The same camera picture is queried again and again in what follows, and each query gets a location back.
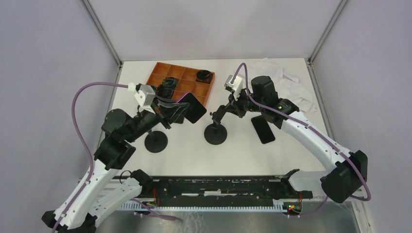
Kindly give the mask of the black round base phone stand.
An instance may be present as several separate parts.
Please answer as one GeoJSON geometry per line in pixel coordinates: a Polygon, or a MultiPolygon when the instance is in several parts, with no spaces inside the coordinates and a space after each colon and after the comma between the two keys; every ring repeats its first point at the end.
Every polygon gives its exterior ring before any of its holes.
{"type": "Polygon", "coordinates": [[[217,111],[210,115],[212,116],[212,123],[205,128],[204,138],[209,144],[220,145],[227,139],[227,130],[221,124],[221,120],[225,115],[225,106],[219,106],[217,111]]]}

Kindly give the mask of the purple edged black phone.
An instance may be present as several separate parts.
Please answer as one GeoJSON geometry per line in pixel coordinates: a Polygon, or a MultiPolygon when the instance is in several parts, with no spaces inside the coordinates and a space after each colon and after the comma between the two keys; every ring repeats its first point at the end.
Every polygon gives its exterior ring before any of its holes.
{"type": "Polygon", "coordinates": [[[185,93],[176,103],[184,106],[182,116],[192,124],[196,123],[206,113],[206,108],[191,92],[185,93]]]}

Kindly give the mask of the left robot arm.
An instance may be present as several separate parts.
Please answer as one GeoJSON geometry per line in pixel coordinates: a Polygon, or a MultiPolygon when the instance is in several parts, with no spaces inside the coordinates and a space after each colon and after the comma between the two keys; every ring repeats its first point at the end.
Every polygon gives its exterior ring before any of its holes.
{"type": "Polygon", "coordinates": [[[149,111],[143,110],[135,117],[122,109],[110,111],[102,125],[105,138],[94,153],[86,174],[59,208],[43,214],[42,221],[52,232],[93,233],[122,204],[137,196],[150,196],[153,178],[138,169],[115,190],[98,198],[136,151],[132,142],[159,123],[169,129],[177,118],[186,116],[193,106],[193,103],[183,100],[155,98],[149,111]]]}

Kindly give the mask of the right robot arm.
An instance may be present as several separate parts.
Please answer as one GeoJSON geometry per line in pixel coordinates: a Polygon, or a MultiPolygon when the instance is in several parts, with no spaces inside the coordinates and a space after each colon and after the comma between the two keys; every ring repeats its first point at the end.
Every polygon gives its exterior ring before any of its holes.
{"type": "Polygon", "coordinates": [[[274,124],[295,138],[324,167],[324,171],[295,169],[289,172],[287,181],[280,186],[283,196],[293,198],[300,191],[314,191],[324,193],[336,203],[343,203],[348,198],[370,200],[368,189],[366,197],[354,195],[361,187],[366,187],[368,158],[364,152],[352,152],[319,131],[293,102],[278,97],[269,76],[253,78],[251,85],[252,90],[249,90],[240,75],[230,75],[225,81],[224,87],[230,92],[228,104],[219,106],[211,114],[213,132],[218,134],[219,143],[227,137],[226,129],[221,124],[226,113],[240,118],[247,112],[260,113],[265,129],[269,124],[274,124]]]}

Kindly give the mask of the small black phone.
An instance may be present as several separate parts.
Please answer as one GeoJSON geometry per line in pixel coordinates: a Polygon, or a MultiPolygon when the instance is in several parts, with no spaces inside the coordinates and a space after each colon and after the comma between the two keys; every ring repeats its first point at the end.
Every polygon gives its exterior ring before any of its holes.
{"type": "Polygon", "coordinates": [[[275,135],[264,117],[253,117],[251,122],[262,144],[265,145],[275,141],[275,135]]]}

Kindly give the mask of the rolled dark patterned tie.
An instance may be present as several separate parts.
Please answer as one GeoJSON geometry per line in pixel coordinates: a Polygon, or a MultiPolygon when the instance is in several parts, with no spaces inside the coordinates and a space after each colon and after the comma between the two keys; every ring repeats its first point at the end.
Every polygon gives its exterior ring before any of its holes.
{"type": "Polygon", "coordinates": [[[161,84],[156,89],[156,95],[164,99],[172,99],[174,95],[174,89],[161,84]]]}

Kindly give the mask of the rolled green patterned tie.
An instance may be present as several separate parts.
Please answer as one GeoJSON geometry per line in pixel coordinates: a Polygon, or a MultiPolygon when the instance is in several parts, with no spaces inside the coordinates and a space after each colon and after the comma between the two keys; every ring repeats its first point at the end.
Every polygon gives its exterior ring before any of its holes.
{"type": "Polygon", "coordinates": [[[174,77],[166,77],[163,81],[162,81],[162,85],[164,88],[168,88],[171,90],[175,90],[178,86],[178,82],[179,79],[174,78],[174,77]]]}

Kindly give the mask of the orange wooden compartment tray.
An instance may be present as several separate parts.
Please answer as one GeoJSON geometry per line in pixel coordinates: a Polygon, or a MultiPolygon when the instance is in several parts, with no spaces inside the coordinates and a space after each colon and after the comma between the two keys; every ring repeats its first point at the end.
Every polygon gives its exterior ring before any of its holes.
{"type": "Polygon", "coordinates": [[[158,87],[166,77],[177,78],[179,82],[177,88],[174,90],[172,100],[177,100],[185,93],[191,92],[199,102],[206,107],[216,75],[215,72],[211,71],[213,73],[211,83],[200,83],[196,81],[196,73],[199,70],[200,69],[158,62],[153,68],[146,84],[158,87]]]}

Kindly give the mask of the rolled tie top right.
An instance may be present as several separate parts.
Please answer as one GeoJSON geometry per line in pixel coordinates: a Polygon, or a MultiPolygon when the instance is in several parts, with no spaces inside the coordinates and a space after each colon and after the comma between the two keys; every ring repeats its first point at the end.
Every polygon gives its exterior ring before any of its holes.
{"type": "Polygon", "coordinates": [[[213,73],[209,70],[199,70],[196,73],[197,82],[210,84],[212,80],[213,80],[213,73]]]}

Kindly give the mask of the white crumpled cloth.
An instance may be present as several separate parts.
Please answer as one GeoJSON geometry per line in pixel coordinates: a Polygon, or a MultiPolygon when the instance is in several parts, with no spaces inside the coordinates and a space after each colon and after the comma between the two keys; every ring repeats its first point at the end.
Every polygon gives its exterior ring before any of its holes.
{"type": "Polygon", "coordinates": [[[269,76],[278,96],[292,101],[302,112],[317,111],[314,96],[301,84],[300,77],[286,73],[283,65],[264,58],[248,64],[247,68],[250,79],[269,76]]]}

